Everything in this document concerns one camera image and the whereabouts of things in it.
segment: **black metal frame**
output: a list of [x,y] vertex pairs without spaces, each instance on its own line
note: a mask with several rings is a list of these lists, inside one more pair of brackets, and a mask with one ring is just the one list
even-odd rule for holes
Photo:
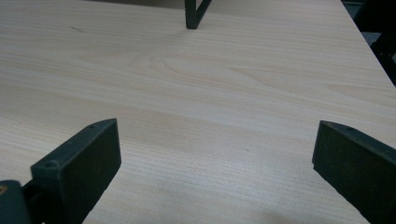
[[201,5],[197,8],[196,0],[184,0],[187,29],[195,30],[198,27],[211,2],[212,0],[203,0]]

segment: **black object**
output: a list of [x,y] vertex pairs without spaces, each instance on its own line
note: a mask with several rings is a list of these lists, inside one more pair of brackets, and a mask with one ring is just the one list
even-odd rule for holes
[[117,120],[91,124],[32,165],[23,188],[0,181],[0,223],[82,223],[120,164]]
[[396,63],[392,58],[396,53],[396,31],[382,33],[370,47],[393,85],[396,86]]
[[396,30],[395,0],[365,0],[353,19],[361,32],[384,33]]
[[212,0],[203,0],[197,9],[196,0],[184,0],[186,8],[186,26],[188,29],[195,30],[205,15],[207,8]]
[[381,33],[371,49],[396,86],[396,63],[392,59],[396,52],[395,14],[395,0],[365,0],[353,20],[361,32]]
[[321,121],[314,169],[371,223],[396,223],[396,150],[342,124]]

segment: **black plastic part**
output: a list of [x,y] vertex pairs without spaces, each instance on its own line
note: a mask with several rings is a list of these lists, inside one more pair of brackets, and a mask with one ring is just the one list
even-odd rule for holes
[[82,223],[120,163],[117,121],[108,119],[87,126],[31,167],[33,180],[24,188],[26,195],[43,193],[45,200],[29,202],[31,209],[41,203],[46,211],[45,219],[35,218],[33,222]]
[[198,27],[211,2],[212,0],[203,0],[197,9],[196,0],[184,0],[187,29],[195,30]]
[[396,150],[342,124],[321,121],[314,169],[371,223],[396,223]]
[[0,223],[31,223],[21,190],[21,184],[18,181],[0,181]]

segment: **light wood grain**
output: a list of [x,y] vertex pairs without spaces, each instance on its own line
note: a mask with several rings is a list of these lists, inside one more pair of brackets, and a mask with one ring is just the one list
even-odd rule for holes
[[0,179],[117,118],[85,223],[367,223],[313,169],[318,122],[396,147],[396,92],[339,0],[0,1]]

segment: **table surface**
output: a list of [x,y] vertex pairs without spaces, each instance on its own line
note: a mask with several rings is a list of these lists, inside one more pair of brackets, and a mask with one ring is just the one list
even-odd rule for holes
[[0,1],[0,179],[117,118],[85,223],[367,223],[313,170],[320,120],[396,147],[396,90],[339,0]]

